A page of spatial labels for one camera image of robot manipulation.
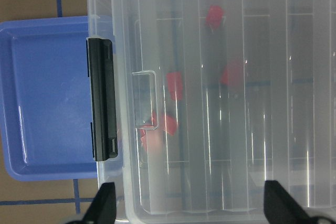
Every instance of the clear storage box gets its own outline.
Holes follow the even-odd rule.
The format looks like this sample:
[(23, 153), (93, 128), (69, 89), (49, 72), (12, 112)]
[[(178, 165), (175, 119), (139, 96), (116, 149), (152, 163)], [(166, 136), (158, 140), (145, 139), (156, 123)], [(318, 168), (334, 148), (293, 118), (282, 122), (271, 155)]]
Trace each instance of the clear storage box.
[(131, 223), (266, 222), (265, 179), (336, 216), (335, 3), (88, 0), (89, 35), (115, 36)]

